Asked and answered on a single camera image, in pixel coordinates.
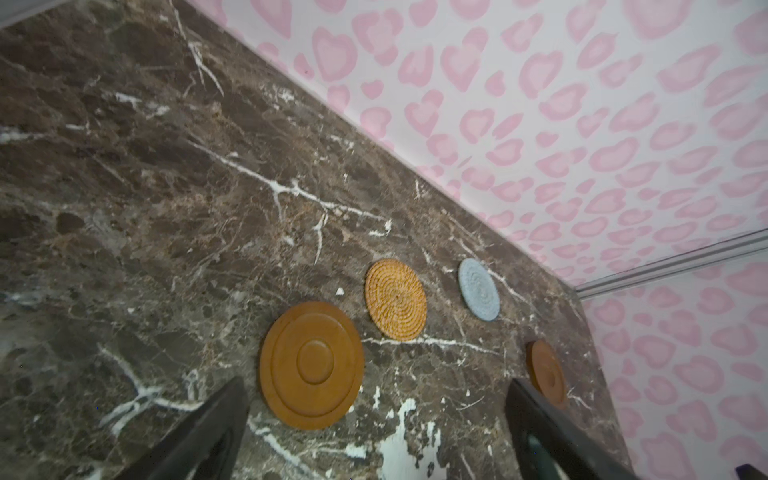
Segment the pink spot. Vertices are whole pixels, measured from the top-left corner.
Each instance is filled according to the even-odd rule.
[[[763,432],[768,429],[768,412],[756,393],[727,396],[717,404],[717,410],[724,417],[736,420],[750,432]]]
[[[431,45],[427,45],[421,50],[414,50],[407,54],[400,64],[397,78],[401,84],[424,87],[432,78],[434,62],[434,51]]]
[[[531,187],[533,187],[533,179],[526,177],[517,182],[508,181],[499,184],[491,189],[491,193],[505,202],[516,202],[520,200],[522,194]]]
[[[659,286],[658,288],[651,290],[650,295],[648,296],[648,302],[657,308],[668,308],[670,306],[678,305],[682,301],[683,297],[677,295],[677,293],[668,286]]]
[[[654,150],[668,150],[688,140],[696,133],[696,125],[681,124],[673,121],[661,125],[650,138],[650,147]]]
[[[765,372],[756,363],[751,362],[735,362],[730,366],[730,370],[737,375],[741,375],[744,378],[753,380],[754,382],[762,382],[765,377]]]
[[[679,158],[670,160],[668,165],[673,174],[692,174],[693,172],[706,167],[717,152],[717,147],[700,147],[689,151]]]
[[[730,288],[752,296],[768,296],[768,263],[750,263],[725,278]]]
[[[378,98],[384,91],[384,82],[381,80],[368,81],[360,85],[363,94],[373,100]]]
[[[654,233],[654,240],[661,243],[673,243],[684,240],[696,231],[699,224],[696,222],[686,222],[675,227],[662,227]]]
[[[608,127],[613,132],[640,131],[652,124],[661,107],[654,103],[656,95],[653,92],[639,97],[634,103],[619,110],[611,119]]]
[[[437,0],[421,0],[408,7],[413,24],[419,28],[429,25],[437,13]]]
[[[380,85],[380,89],[377,88],[379,94],[383,88],[383,84]],[[412,102],[406,105],[406,120],[415,131],[425,137],[432,135],[432,130],[439,119],[438,109],[442,105],[442,99],[442,92],[430,90],[424,94],[421,103]]]
[[[768,140],[751,141],[741,147],[733,156],[733,164],[741,168],[757,168],[768,165]]]
[[[632,347],[632,340],[626,329],[608,332],[601,340],[603,346],[613,353],[626,353]]]
[[[615,299],[608,299],[600,306],[594,308],[594,316],[602,323],[616,326],[624,321],[626,317],[624,304]]]
[[[632,320],[645,326],[651,326],[654,324],[654,318],[647,313],[637,313],[632,316]]]
[[[659,210],[666,210],[684,204],[689,201],[698,190],[698,188],[678,188],[677,190],[670,190],[662,194],[659,198]]]
[[[677,433],[693,432],[705,442],[717,438],[717,427],[707,404],[701,400],[677,407],[677,414],[667,415],[667,425]]]
[[[733,356],[752,355],[758,347],[755,334],[743,323],[717,330],[710,341]]]
[[[469,84],[480,69],[480,58],[488,32],[482,27],[475,27],[462,40],[461,47],[445,47],[440,56],[440,65],[447,79],[460,91],[466,92]]]
[[[723,388],[723,369],[707,356],[694,355],[689,363],[675,365],[672,371],[683,383],[699,392],[716,393]]]
[[[628,407],[616,409],[616,416],[619,419],[619,425],[621,425],[621,432],[628,439],[633,439],[637,435],[637,429],[644,423],[643,416],[637,410]]]
[[[582,195],[586,195],[589,193],[589,190],[592,190],[593,186],[594,186],[594,178],[590,178],[589,180],[584,180],[583,182],[581,182],[576,187],[576,191]]]
[[[504,72],[499,70],[485,81],[485,91],[494,97],[501,97],[506,91],[504,86]]]
[[[310,67],[310,63],[306,60],[303,53],[299,53],[296,58],[293,59],[293,69],[306,80],[315,78],[315,71]]]
[[[616,181],[625,188],[639,187],[642,184],[646,184],[653,179],[656,170],[659,169],[661,162],[646,162],[644,164],[637,165],[624,173],[616,176]]]
[[[334,36],[320,27],[312,35],[312,50],[324,81],[338,81],[357,65],[357,48],[347,35]]]
[[[534,14],[529,19],[516,22],[504,30],[502,32],[502,41],[510,50],[522,53],[528,50],[531,40],[538,33],[543,23],[544,16],[540,13]]]
[[[543,184],[534,190],[535,202],[537,204],[546,204],[550,200],[557,198],[565,189],[564,182],[555,182],[553,184]]]
[[[659,330],[672,336],[680,343],[690,346],[701,345],[701,327],[696,317],[688,310],[675,310],[669,320],[659,322]]]
[[[398,55],[395,46],[402,30],[402,16],[394,8],[383,13],[366,12],[352,19],[352,30],[362,47],[382,66],[391,65]]]
[[[488,190],[496,182],[493,170],[483,167],[470,167],[464,170],[462,180],[480,191]]]
[[[741,140],[763,120],[767,102],[768,95],[752,104],[728,105],[710,119],[710,126],[723,140]]]
[[[496,128],[493,129],[493,138],[496,140],[501,140],[502,138],[506,137],[514,129],[516,129],[518,125],[520,125],[522,119],[523,114],[514,114],[506,117],[501,121],[501,123],[496,125]]]
[[[707,69],[720,57],[722,49],[717,45],[707,45],[686,53],[670,67],[656,76],[661,87],[669,93],[690,90],[701,83],[707,76]]]
[[[596,172],[612,172],[626,167],[634,158],[640,142],[629,137],[611,147],[602,147],[592,154],[589,164]]]
[[[763,71],[761,66],[744,65],[725,71],[707,85],[704,107],[714,107],[747,89]]]
[[[654,215],[654,212],[652,210],[646,210],[642,211],[637,208],[632,208],[630,210],[625,210],[621,212],[618,218],[619,225],[624,225],[625,227],[629,227],[630,225],[637,225],[638,223],[643,223],[645,220],[648,220]]]
[[[741,51],[757,56],[768,53],[768,8],[753,13],[749,18],[736,25],[733,36]]]
[[[290,39],[290,0],[251,0],[250,4],[270,27],[283,37]]]
[[[610,57],[616,48],[616,34],[595,35],[578,56],[576,66],[581,70],[596,67]]]
[[[328,87],[326,93],[328,105],[339,113],[344,113],[346,106],[349,105],[349,89],[346,85],[333,85]]]
[[[550,242],[557,240],[560,237],[562,237],[562,234],[560,233],[560,224],[555,222],[547,222],[536,227],[531,232],[531,235],[528,237],[528,239],[537,242]]]
[[[339,13],[344,9],[346,0],[315,0],[318,7],[328,13]]]
[[[565,26],[576,43],[584,40],[604,6],[605,0],[588,0],[569,11],[565,17]]]
[[[549,148],[558,140],[560,135],[552,134],[548,131],[541,131],[536,135],[536,143],[541,148]]]
[[[523,145],[523,141],[519,138],[512,138],[496,145],[492,151],[485,154],[485,158],[488,158],[494,165],[507,167],[520,160]]]
[[[608,384],[611,396],[619,402],[635,402],[640,399],[640,392],[632,385],[629,379],[620,376]]]
[[[520,69],[518,84],[526,97],[536,98],[558,76],[563,66],[561,51],[537,53],[525,61]]]
[[[677,389],[666,377],[652,375],[648,387],[643,390],[645,396],[656,405],[671,405],[677,401]]]
[[[485,15],[491,0],[451,0],[451,7],[456,14],[465,20],[477,20]]]
[[[638,37],[655,40],[680,27],[694,0],[624,0],[624,15]]]
[[[571,232],[576,237],[589,238],[596,237],[603,233],[603,230],[608,226],[608,219],[606,217],[598,217],[592,221],[576,223]]]
[[[637,54],[628,60],[616,61],[600,70],[600,82],[608,88],[619,88],[629,75],[643,64],[643,55]]]
[[[606,190],[596,195],[584,209],[588,214],[612,214],[626,206],[624,196],[627,191],[621,188]]]
[[[586,84],[571,84],[556,91],[538,110],[550,121],[567,120],[581,110],[581,100],[587,94]]]
[[[585,115],[576,121],[576,129],[583,138],[589,138],[600,128],[603,120],[608,116],[609,110],[601,108],[592,115]]]
[[[384,107],[367,108],[360,114],[360,126],[376,140],[386,135],[386,126],[392,120],[392,114]]]
[[[491,108],[467,111],[458,125],[462,136],[471,144],[478,143],[493,125],[494,113]]]

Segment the pink heart shape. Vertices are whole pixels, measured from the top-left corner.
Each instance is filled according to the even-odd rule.
[[[646,364],[652,369],[660,369],[666,366],[677,346],[655,335],[643,335],[632,342],[632,350],[645,359]]]
[[[485,110],[468,110],[458,124],[462,136],[471,144],[476,144],[493,125],[495,112],[491,108]]]
[[[643,390],[645,396],[656,405],[671,405],[677,401],[677,389],[666,377],[652,375],[648,387]]]
[[[461,47],[450,45],[442,51],[440,66],[447,79],[460,92],[469,89],[469,84],[480,69],[480,58],[486,43],[488,32],[482,27],[476,27],[464,37]]]
[[[485,81],[485,91],[494,97],[501,97],[506,91],[504,86],[504,72],[499,70]]]
[[[312,50],[324,81],[338,81],[357,65],[357,48],[347,35],[334,36],[323,27],[312,34]]]
[[[719,392],[725,381],[720,364],[703,355],[694,355],[689,363],[675,365],[672,371],[683,383],[702,393]]]
[[[576,129],[583,138],[589,138],[602,125],[603,120],[610,111],[607,108],[601,108],[592,115],[585,115],[576,121]]]
[[[560,137],[558,134],[552,134],[548,131],[542,131],[539,132],[538,135],[536,135],[536,143],[539,147],[547,148],[551,147],[552,144],[557,141],[557,139]]]
[[[346,106],[349,105],[349,89],[346,85],[332,85],[328,87],[326,100],[333,110],[344,113]]]
[[[435,17],[437,13],[437,0],[421,0],[413,2],[408,7],[408,14],[411,16],[413,24],[417,27],[425,27]]]
[[[442,105],[442,99],[440,91],[430,90],[424,94],[421,103],[412,102],[406,105],[406,120],[415,131],[425,137],[432,135],[439,119],[438,109]]]
[[[710,341],[733,356],[749,356],[758,348],[755,334],[743,323],[717,330]]]
[[[768,429],[768,412],[756,393],[727,396],[717,404],[717,410],[750,432]]]
[[[360,85],[360,90],[362,90],[366,97],[373,100],[384,91],[384,82],[381,80],[368,81]]]
[[[250,0],[250,4],[270,27],[290,39],[290,0]]]
[[[667,416],[667,425],[677,433],[693,431],[705,442],[717,438],[717,427],[707,404],[694,400],[677,407],[677,414]]]

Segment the wooden coaster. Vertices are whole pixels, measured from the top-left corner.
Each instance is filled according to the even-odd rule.
[[[391,339],[413,340],[427,321],[427,297],[410,266],[379,260],[368,270],[366,304],[373,322]]]
[[[565,376],[557,354],[549,343],[537,340],[528,345],[528,371],[533,386],[559,409],[568,402]]]
[[[277,418],[303,430],[340,420],[362,385],[362,343],[352,320],[329,303],[306,302],[272,325],[259,381]]]

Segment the woven rattan coaster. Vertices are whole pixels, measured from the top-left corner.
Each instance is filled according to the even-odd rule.
[[[568,401],[565,376],[558,355],[549,343],[537,340],[528,345],[528,370],[533,386],[552,405],[564,409]]]
[[[261,391],[288,425],[324,429],[355,402],[364,363],[357,329],[344,312],[329,303],[301,303],[280,316],[266,335]]]
[[[379,260],[368,270],[366,304],[384,335],[405,342],[424,330],[427,297],[410,266],[393,259]]]

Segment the round wooden tray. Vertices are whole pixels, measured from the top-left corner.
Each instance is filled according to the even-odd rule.
[[[531,373],[533,386],[552,405],[564,409],[568,404],[565,376],[558,355],[549,343],[537,340],[528,345],[528,370]]]
[[[352,320],[335,306],[306,302],[272,325],[259,380],[267,405],[286,424],[324,429],[355,402],[365,360]]]

